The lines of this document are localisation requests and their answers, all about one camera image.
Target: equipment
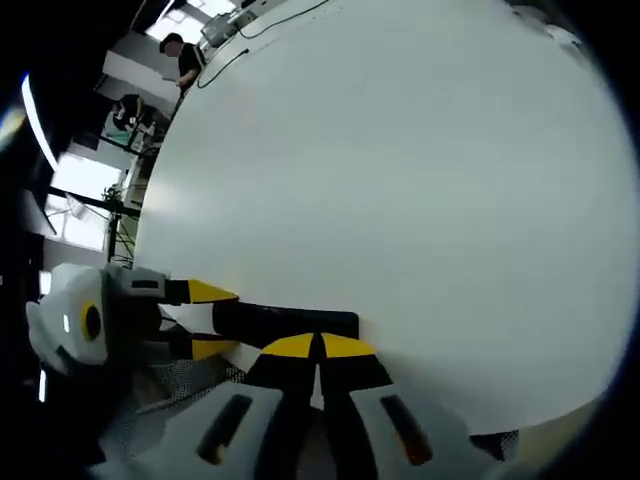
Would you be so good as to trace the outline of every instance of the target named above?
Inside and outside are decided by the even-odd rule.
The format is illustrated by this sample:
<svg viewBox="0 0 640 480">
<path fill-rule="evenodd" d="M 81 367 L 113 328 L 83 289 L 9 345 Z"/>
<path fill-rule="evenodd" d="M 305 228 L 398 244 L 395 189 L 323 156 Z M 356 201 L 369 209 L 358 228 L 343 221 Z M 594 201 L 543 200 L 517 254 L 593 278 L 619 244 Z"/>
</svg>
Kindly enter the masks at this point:
<svg viewBox="0 0 640 480">
<path fill-rule="evenodd" d="M 225 336 L 160 331 L 158 303 L 214 303 Z M 244 384 L 218 386 L 170 420 L 158 445 L 94 467 L 97 478 L 296 478 L 317 375 L 338 478 L 530 478 L 476 449 L 462 421 L 418 388 L 394 383 L 375 348 L 349 337 L 358 336 L 353 313 L 243 304 L 221 288 L 147 269 L 61 265 L 51 293 L 27 314 L 34 350 L 67 375 L 134 364 L 148 340 L 168 342 L 177 358 L 237 341 L 263 346 Z"/>
</svg>

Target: window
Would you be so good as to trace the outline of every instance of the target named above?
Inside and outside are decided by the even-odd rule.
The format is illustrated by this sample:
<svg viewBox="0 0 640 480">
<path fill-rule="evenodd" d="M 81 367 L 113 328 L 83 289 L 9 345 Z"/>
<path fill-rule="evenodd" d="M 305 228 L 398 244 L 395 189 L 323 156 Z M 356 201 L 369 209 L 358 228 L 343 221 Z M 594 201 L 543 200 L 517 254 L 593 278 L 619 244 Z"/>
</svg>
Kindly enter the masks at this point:
<svg viewBox="0 0 640 480">
<path fill-rule="evenodd" d="M 100 200 L 105 188 L 120 181 L 122 171 L 88 158 L 63 153 L 51 186 Z"/>
<path fill-rule="evenodd" d="M 192 7 L 202 10 L 211 18 L 222 13 L 229 13 L 236 6 L 229 0 L 187 0 Z"/>
<path fill-rule="evenodd" d="M 182 36 L 185 42 L 198 43 L 202 34 L 204 24 L 180 10 L 171 10 L 164 17 L 154 23 L 148 30 L 147 35 L 158 41 L 164 40 L 164 37 L 171 32 L 175 32 Z"/>
<path fill-rule="evenodd" d="M 48 295 L 51 291 L 51 272 L 40 272 L 40 295 Z"/>
<path fill-rule="evenodd" d="M 119 183 L 122 172 L 117 168 L 68 153 L 58 159 L 58 170 L 51 185 L 70 193 L 101 199 L 105 188 Z M 67 198 L 49 195 L 45 214 L 56 231 L 49 236 L 83 248 L 102 250 L 109 223 L 109 212 L 102 208 L 71 205 Z"/>
</svg>

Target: white robot part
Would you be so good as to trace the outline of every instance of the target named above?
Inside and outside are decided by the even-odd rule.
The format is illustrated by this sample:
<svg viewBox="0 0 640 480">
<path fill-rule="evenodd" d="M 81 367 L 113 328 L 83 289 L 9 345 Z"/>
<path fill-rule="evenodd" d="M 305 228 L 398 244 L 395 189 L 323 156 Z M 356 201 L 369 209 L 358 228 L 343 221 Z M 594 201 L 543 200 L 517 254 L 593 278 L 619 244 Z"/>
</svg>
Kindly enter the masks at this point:
<svg viewBox="0 0 640 480">
<path fill-rule="evenodd" d="M 103 274 L 98 268 L 60 267 L 52 272 L 56 288 L 40 304 L 27 306 L 31 344 L 43 361 L 61 373 L 67 372 L 60 349 L 79 363 L 103 365 L 108 356 Z"/>
</svg>

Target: black hair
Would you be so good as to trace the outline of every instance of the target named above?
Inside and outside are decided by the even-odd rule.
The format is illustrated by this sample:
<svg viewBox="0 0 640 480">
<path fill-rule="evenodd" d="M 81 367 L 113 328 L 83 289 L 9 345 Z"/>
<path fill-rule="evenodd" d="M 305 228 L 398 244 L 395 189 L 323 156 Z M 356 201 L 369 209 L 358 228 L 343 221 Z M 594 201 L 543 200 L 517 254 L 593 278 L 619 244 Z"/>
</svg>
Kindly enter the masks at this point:
<svg viewBox="0 0 640 480">
<path fill-rule="evenodd" d="M 165 47 L 171 42 L 184 43 L 184 40 L 177 33 L 170 33 L 160 42 L 160 53 L 164 53 Z"/>
</svg>

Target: desk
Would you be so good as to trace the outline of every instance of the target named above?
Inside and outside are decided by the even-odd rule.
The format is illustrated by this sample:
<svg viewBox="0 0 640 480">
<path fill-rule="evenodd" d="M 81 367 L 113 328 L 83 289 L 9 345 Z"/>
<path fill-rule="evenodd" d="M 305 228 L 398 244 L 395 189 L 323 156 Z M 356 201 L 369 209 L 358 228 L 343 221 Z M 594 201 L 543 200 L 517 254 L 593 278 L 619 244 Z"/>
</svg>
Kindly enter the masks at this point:
<svg viewBox="0 0 640 480">
<path fill-rule="evenodd" d="M 391 374 L 474 434 L 606 388 L 637 303 L 640 212 L 590 66 L 489 1 L 336 0 L 236 37 L 202 81 L 246 47 L 176 115 L 137 265 L 358 312 Z M 188 320 L 205 328 L 208 309 Z"/>
</svg>

